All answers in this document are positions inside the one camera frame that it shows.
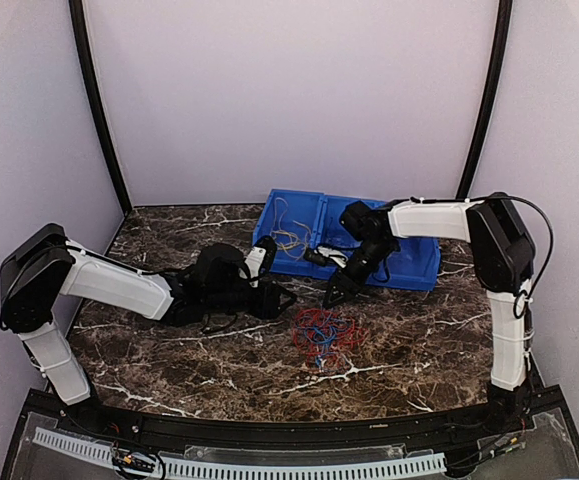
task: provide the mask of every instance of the marble surface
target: marble surface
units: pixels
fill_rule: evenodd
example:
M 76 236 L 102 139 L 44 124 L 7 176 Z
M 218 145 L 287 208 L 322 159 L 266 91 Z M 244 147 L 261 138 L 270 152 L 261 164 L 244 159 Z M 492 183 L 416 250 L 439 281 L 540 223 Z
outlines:
M 134 210 L 109 256 L 145 269 L 184 267 L 226 242 L 243 252 L 260 205 Z M 224 332 L 172 328 L 86 301 L 69 341 L 105 404 L 242 421 L 383 418 L 482 403 L 492 362 L 491 317 L 467 244 L 442 241 L 433 292 L 368 287 L 339 307 L 368 330 L 350 369 L 320 375 L 292 342 L 296 313 L 320 305 L 325 282 L 274 275 L 299 295 L 275 321 L 243 315 Z

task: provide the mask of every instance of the black pole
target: black pole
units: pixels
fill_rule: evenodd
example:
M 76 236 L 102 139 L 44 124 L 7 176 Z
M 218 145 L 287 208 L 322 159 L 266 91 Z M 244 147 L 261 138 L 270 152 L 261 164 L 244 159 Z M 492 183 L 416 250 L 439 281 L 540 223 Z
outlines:
M 69 0 L 69 9 L 71 10 L 71 24 L 73 25 L 73 35 L 76 40 L 78 58 L 80 59 L 80 69 L 82 70 L 82 79 L 85 82 L 87 97 L 89 98 L 89 108 L 93 116 L 93 122 L 98 133 L 98 140 L 102 148 L 102 154 L 105 157 L 107 170 L 116 191 L 116 197 L 125 215 L 132 210 L 131 200 L 127 192 L 127 186 L 122 178 L 120 164 L 116 151 L 113 148 L 109 125 L 105 117 L 105 111 L 102 107 L 96 72 L 93 68 L 93 59 L 91 58 L 91 47 L 89 45 L 89 36 L 87 35 L 87 23 L 85 22 L 85 13 L 82 7 L 82 0 Z
M 498 6 L 498 19 L 496 20 L 496 33 L 493 38 L 493 47 L 491 48 L 491 58 L 489 60 L 489 70 L 487 71 L 487 80 L 485 90 L 482 94 L 480 111 L 476 128 L 473 132 L 471 147 L 465 162 L 465 168 L 460 179 L 460 186 L 456 198 L 464 199 L 469 196 L 473 178 L 476 175 L 478 161 L 482 153 L 482 147 L 487 136 L 487 128 L 491 120 L 496 91 L 498 90 L 498 81 L 500 80 L 500 71 L 502 70 L 502 60 L 505 56 L 505 47 L 507 45 L 507 35 L 509 34 L 509 24 L 511 22 L 511 7 L 513 0 L 500 0 Z

